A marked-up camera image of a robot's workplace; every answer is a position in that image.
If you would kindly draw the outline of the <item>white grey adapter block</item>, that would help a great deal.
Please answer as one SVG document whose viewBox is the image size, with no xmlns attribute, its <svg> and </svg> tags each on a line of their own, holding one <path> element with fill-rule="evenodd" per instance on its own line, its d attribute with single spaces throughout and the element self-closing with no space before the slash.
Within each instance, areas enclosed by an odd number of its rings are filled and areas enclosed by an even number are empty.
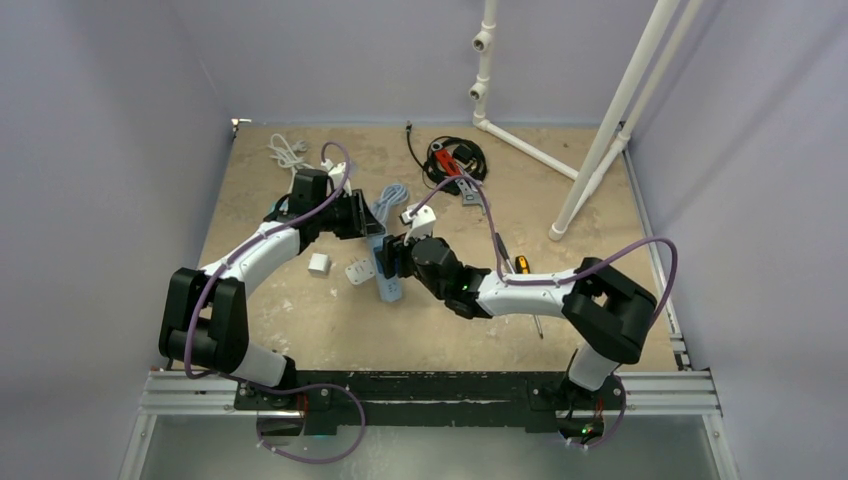
<svg viewBox="0 0 848 480">
<path fill-rule="evenodd" d="M 376 268 L 370 258 L 354 260 L 345 268 L 345 275 L 351 285 L 358 286 L 376 275 Z"/>
</svg>

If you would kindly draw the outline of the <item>blue power strip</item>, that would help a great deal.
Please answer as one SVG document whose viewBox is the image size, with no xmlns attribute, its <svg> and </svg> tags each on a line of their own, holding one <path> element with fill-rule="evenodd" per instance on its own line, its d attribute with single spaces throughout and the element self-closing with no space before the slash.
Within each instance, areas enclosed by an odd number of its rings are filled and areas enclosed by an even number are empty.
<svg viewBox="0 0 848 480">
<path fill-rule="evenodd" d="M 385 237 L 385 234 L 368 236 L 366 238 L 366 241 L 368 248 L 372 254 L 374 266 L 377 270 L 375 274 L 375 280 L 380 299 L 383 302 L 392 303 L 402 298 L 403 289 L 401 282 L 397 276 L 393 278 L 386 278 L 384 275 L 384 269 L 380 262 L 380 254 L 383 250 L 383 239 Z"/>
</svg>

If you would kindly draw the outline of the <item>white charger plug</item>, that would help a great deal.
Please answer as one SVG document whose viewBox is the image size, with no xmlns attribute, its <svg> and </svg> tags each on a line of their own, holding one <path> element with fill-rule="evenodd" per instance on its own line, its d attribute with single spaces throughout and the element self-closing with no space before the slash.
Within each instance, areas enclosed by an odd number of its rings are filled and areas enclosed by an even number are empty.
<svg viewBox="0 0 848 480">
<path fill-rule="evenodd" d="M 327 277 L 332 267 L 332 260 L 329 255 L 324 253 L 313 253 L 310 256 L 307 271 L 310 275 L 317 277 Z"/>
</svg>

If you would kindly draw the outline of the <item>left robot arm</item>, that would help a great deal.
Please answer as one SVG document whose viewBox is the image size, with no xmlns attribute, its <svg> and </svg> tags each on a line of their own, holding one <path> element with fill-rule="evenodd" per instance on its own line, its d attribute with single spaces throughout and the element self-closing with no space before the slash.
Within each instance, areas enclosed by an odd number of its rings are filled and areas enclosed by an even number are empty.
<svg viewBox="0 0 848 480">
<path fill-rule="evenodd" d="M 340 240 L 382 234 L 361 190 L 349 185 L 350 167 L 305 169 L 291 190 L 233 251 L 201 269 L 180 268 L 170 278 L 158 349 L 186 367 L 202 367 L 259 385 L 272 408 L 297 399 L 295 362 L 250 338 L 250 295 L 322 233 Z"/>
</svg>

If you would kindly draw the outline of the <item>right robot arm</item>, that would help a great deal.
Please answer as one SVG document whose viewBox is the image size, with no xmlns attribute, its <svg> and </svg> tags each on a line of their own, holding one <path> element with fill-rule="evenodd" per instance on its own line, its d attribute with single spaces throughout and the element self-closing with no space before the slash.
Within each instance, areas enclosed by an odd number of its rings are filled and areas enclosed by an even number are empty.
<svg viewBox="0 0 848 480">
<path fill-rule="evenodd" d="M 385 277 L 417 279 L 465 319 L 567 320 L 583 339 L 561 381 L 564 399 L 576 407 L 596 399 L 619 366 L 640 361 L 658 307 L 651 292 L 595 257 L 556 273 L 505 274 L 463 264 L 440 237 L 388 236 L 376 258 Z"/>
</svg>

